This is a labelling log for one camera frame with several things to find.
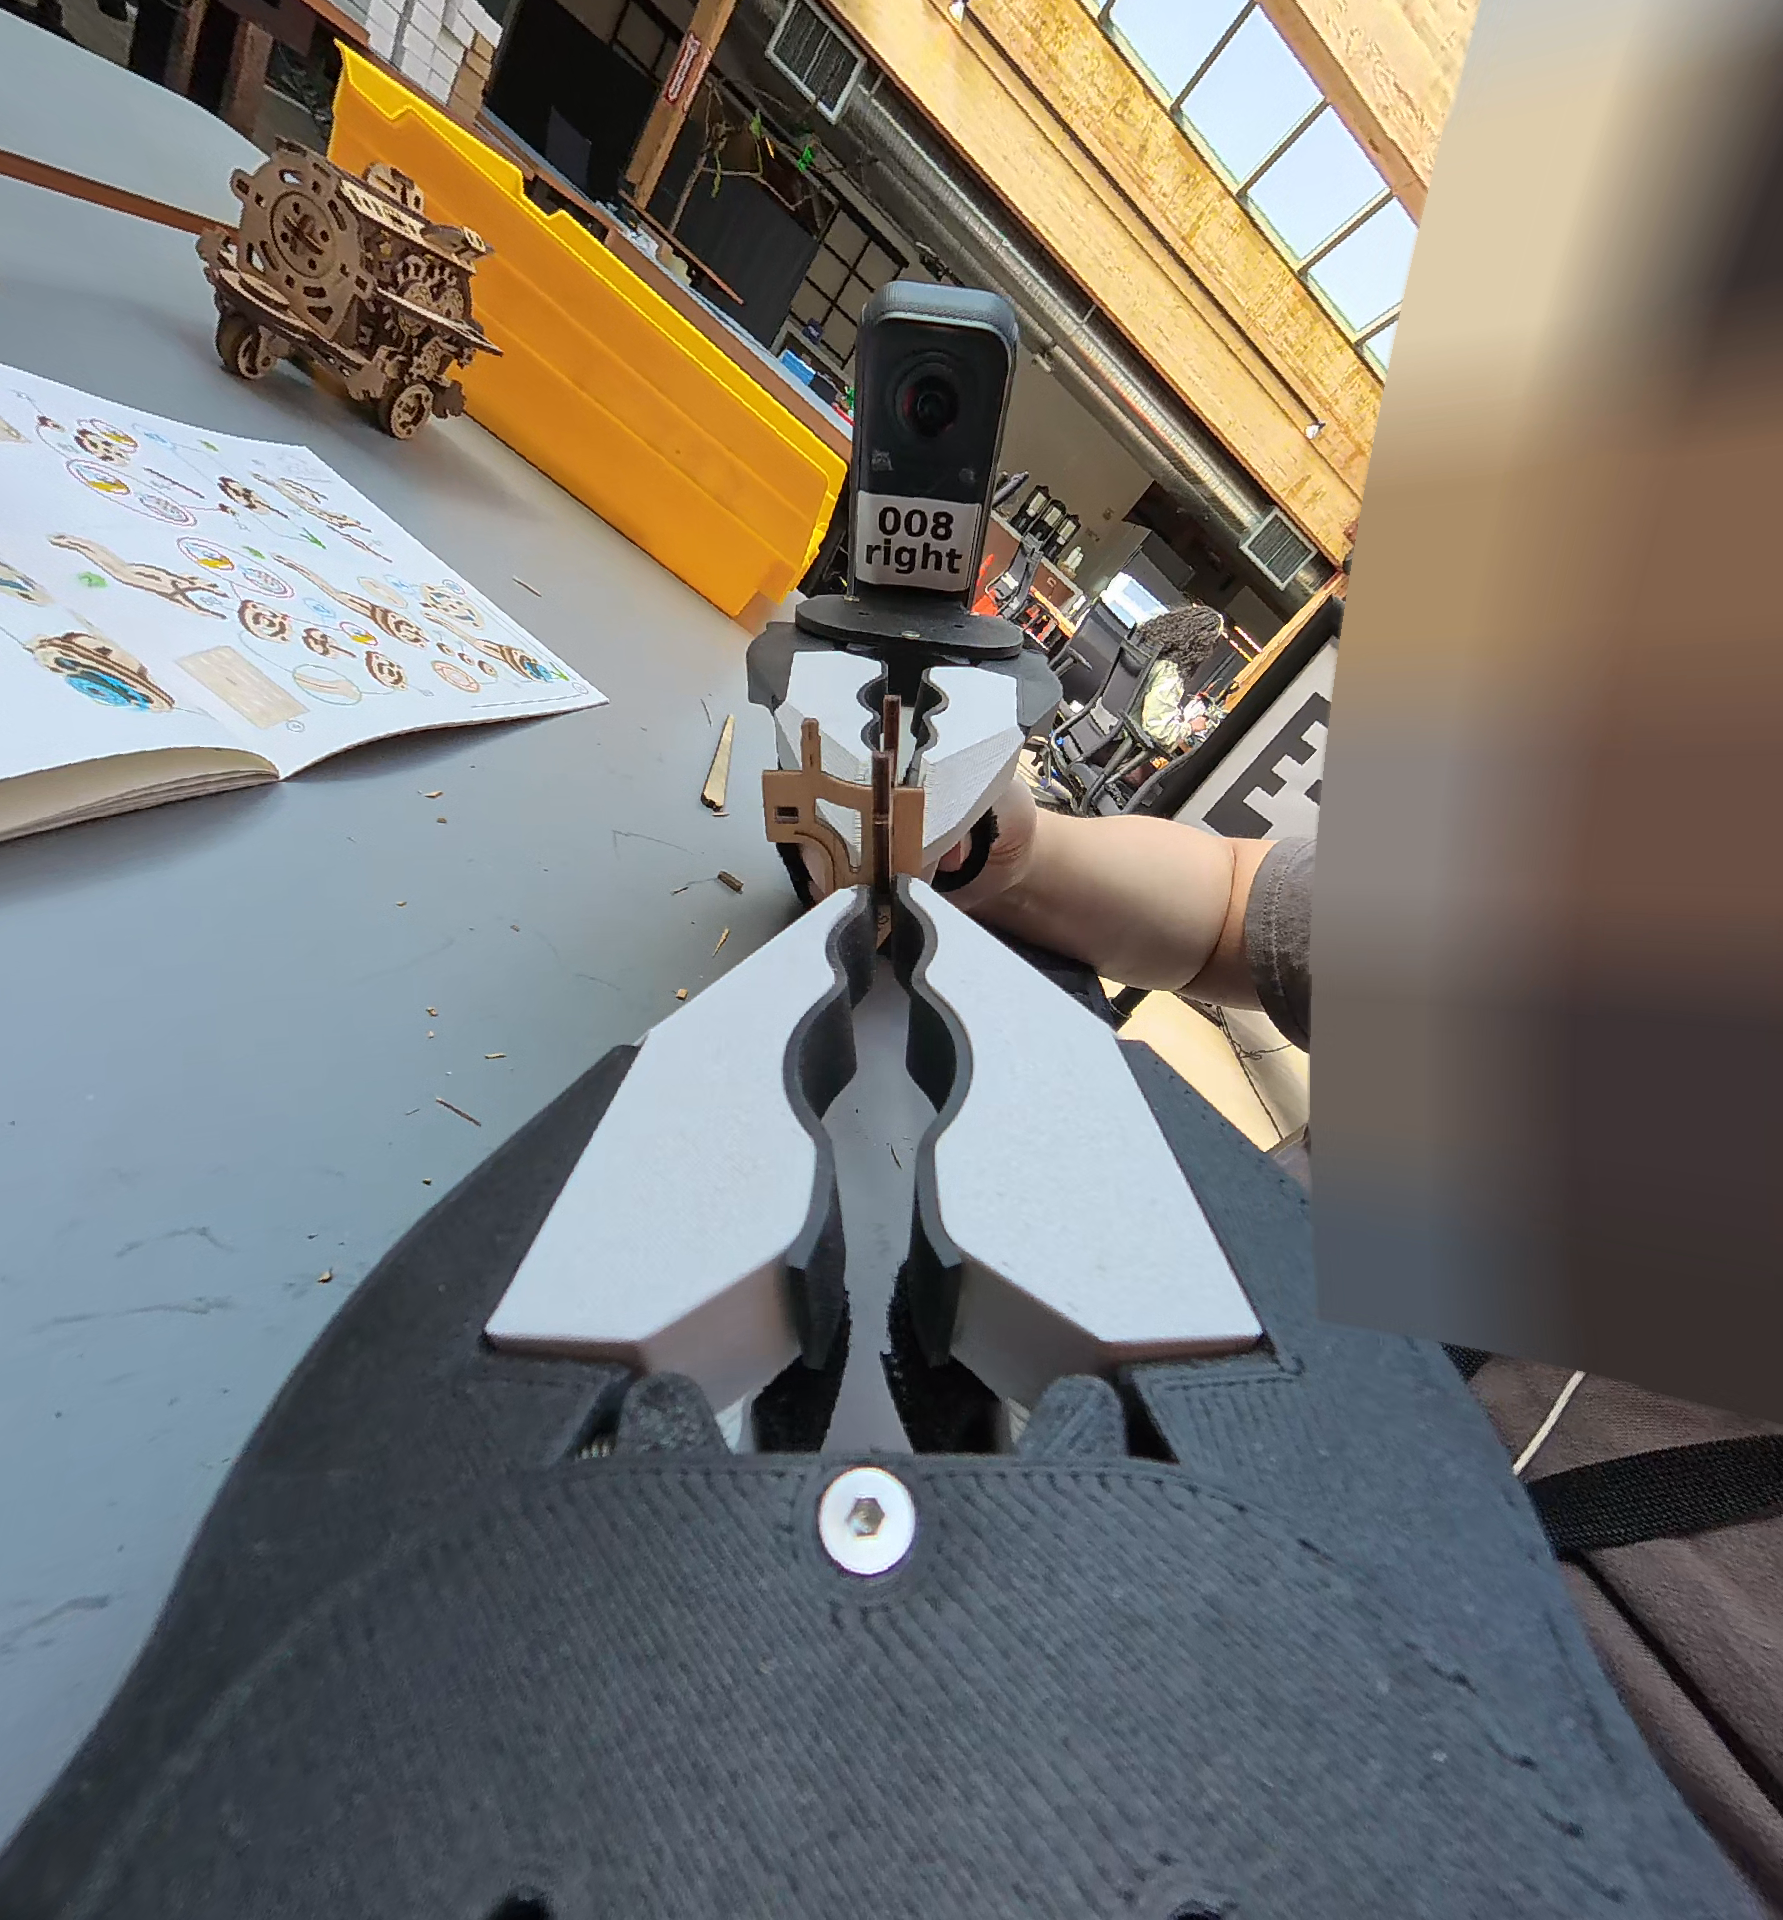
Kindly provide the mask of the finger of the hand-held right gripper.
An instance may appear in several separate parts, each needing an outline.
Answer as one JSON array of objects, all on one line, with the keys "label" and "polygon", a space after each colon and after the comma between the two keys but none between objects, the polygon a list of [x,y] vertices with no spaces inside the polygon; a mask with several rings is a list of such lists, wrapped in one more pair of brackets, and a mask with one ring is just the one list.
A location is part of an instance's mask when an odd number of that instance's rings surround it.
[{"label": "finger of the hand-held right gripper", "polygon": [[924,710],[904,792],[924,796],[924,835],[904,849],[907,878],[931,878],[973,834],[1010,786],[1023,751],[1020,690],[1006,665],[931,665],[919,690]]},{"label": "finger of the hand-held right gripper", "polygon": [[[777,768],[798,768],[800,723],[814,718],[823,731],[826,771],[860,781],[880,742],[880,706],[872,706],[869,694],[881,687],[878,662],[793,662],[789,690],[776,710]],[[819,853],[783,845],[781,854],[800,893],[819,893],[822,881],[831,886]]]}]

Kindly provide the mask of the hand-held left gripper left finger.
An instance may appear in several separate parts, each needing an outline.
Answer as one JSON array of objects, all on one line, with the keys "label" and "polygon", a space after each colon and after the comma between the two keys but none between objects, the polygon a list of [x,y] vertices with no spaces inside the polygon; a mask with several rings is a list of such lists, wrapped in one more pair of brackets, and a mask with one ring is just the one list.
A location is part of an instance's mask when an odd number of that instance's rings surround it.
[{"label": "hand-held left gripper left finger", "polygon": [[894,989],[869,909],[823,903],[644,1036],[486,1324],[494,1349],[676,1372],[739,1405],[810,1354],[789,1268],[829,1175],[853,1338],[826,1447],[892,1448]]}]

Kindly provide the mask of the wooden lever part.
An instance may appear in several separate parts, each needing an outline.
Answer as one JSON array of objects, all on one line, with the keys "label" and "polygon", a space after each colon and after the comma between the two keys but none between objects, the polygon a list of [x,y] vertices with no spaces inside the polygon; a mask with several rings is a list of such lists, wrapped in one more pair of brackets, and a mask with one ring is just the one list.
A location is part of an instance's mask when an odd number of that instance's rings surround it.
[{"label": "wooden lever part", "polygon": [[[826,745],[822,723],[805,718],[800,723],[800,762],[797,770],[777,770],[763,777],[767,837],[776,845],[814,851],[828,868],[835,891],[866,886],[872,889],[872,811],[874,811],[874,751],[869,773],[848,781],[826,771]],[[924,796],[904,792],[898,765],[898,878],[904,875],[904,849],[919,842]]]}]

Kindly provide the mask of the narrow wooden plate part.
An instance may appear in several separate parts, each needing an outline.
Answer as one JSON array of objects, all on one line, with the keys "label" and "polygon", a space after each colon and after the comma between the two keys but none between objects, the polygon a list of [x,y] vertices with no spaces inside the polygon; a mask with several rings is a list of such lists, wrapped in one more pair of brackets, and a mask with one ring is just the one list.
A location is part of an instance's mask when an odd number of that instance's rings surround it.
[{"label": "narrow wooden plate part", "polygon": [[875,907],[875,946],[883,948],[894,932],[896,839],[898,839],[898,760],[903,742],[903,703],[885,692],[880,703],[880,742],[874,748],[872,811],[872,893]]}]

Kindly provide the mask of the person's right forearm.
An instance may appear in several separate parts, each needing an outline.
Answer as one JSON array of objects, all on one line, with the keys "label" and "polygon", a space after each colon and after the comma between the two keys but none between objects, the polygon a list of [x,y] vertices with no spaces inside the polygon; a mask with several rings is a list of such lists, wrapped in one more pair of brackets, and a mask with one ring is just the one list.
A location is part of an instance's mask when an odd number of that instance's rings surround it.
[{"label": "person's right forearm", "polygon": [[1259,1008],[1246,913],[1272,842],[1138,817],[1041,815],[1039,830],[1032,875],[1039,948],[1124,988]]}]

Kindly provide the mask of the wooden model vehicle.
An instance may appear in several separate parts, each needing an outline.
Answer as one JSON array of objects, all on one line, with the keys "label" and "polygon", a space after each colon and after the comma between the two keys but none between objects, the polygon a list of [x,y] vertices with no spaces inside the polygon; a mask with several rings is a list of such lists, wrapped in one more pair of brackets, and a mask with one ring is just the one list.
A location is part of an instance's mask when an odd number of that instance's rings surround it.
[{"label": "wooden model vehicle", "polygon": [[240,227],[197,242],[230,372],[257,381],[303,361],[370,404],[399,440],[465,411],[452,372],[500,354],[473,317],[486,242],[430,220],[409,174],[385,162],[354,174],[287,137],[231,187]]}]

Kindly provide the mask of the person's right hand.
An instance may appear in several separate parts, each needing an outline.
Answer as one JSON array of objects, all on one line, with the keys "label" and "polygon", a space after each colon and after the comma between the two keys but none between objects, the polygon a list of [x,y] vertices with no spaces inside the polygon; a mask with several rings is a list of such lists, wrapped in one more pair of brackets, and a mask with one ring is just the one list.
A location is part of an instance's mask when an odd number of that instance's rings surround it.
[{"label": "person's right hand", "polygon": [[1041,811],[1023,788],[1010,788],[953,849],[929,879],[980,925],[1014,944],[1041,944],[1033,930],[1032,875],[1041,839]]}]

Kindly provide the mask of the black office chair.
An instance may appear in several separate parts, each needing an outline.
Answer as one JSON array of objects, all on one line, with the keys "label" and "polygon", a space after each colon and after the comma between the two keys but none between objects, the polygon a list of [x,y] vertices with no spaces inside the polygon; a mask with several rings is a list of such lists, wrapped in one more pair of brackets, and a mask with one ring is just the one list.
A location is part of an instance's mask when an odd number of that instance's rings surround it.
[{"label": "black office chair", "polygon": [[1159,753],[1141,720],[1153,667],[1138,638],[1124,641],[1093,698],[1047,734],[1044,789],[1066,813],[1085,818],[1118,811],[1122,783]]}]

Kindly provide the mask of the black and white marker board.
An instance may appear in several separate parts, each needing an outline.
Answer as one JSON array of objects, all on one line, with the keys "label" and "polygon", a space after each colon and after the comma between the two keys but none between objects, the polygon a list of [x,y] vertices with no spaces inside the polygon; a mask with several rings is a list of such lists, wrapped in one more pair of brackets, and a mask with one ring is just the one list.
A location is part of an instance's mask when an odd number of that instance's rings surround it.
[{"label": "black and white marker board", "polygon": [[1176,809],[1179,822],[1226,837],[1317,835],[1336,655],[1327,641]]}]

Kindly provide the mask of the yellow plastic bin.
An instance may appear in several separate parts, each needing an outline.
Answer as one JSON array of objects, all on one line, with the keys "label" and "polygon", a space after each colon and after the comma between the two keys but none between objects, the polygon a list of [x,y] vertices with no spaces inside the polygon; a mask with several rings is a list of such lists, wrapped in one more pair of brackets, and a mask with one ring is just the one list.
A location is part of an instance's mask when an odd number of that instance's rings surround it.
[{"label": "yellow plastic bin", "polygon": [[633,248],[527,194],[527,174],[359,52],[328,157],[392,165],[492,253],[475,310],[500,348],[467,409],[719,611],[783,602],[818,557],[848,437]]}]

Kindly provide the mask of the skylight window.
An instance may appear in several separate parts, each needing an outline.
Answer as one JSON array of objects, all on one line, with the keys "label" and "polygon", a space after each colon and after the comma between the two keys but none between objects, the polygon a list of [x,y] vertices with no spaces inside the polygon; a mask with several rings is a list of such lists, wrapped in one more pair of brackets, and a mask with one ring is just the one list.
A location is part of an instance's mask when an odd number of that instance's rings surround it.
[{"label": "skylight window", "polygon": [[1417,223],[1268,12],[1255,3],[1093,12],[1359,359],[1385,374]]}]

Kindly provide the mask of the open instruction booklet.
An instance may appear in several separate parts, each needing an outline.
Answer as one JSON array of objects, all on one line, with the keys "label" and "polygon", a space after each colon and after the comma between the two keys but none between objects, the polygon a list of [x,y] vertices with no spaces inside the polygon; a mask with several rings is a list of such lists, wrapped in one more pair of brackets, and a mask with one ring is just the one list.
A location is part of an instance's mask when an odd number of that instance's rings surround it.
[{"label": "open instruction booklet", "polygon": [[0,367],[0,844],[603,703],[306,448]]}]

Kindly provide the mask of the thin wooden sheet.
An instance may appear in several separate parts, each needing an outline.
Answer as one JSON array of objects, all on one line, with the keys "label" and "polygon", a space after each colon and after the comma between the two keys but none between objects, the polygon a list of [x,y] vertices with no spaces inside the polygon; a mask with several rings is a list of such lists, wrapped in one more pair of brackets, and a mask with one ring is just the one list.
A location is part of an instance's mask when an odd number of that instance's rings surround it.
[{"label": "thin wooden sheet", "polygon": [[180,209],[127,187],[89,178],[46,160],[15,154],[6,147],[0,147],[0,176],[195,237],[231,231],[240,224],[238,214],[218,219],[214,214]]}]

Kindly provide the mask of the metal duct pipe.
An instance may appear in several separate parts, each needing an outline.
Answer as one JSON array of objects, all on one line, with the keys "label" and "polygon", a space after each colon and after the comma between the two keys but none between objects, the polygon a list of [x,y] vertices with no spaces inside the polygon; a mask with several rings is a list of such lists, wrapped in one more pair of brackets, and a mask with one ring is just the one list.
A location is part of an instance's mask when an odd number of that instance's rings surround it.
[{"label": "metal duct pipe", "polygon": [[866,67],[831,147],[1203,514],[1339,559],[1380,385],[1076,5],[818,5]]}]

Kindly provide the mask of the wall vent grille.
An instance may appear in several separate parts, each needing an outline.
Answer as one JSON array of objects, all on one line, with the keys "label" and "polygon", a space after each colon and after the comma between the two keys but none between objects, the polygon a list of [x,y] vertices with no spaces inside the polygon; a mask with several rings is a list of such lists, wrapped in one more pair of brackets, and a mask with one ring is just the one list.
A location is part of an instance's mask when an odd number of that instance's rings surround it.
[{"label": "wall vent grille", "polygon": [[765,56],[831,124],[840,121],[866,67],[859,45],[810,3],[783,5]]}]

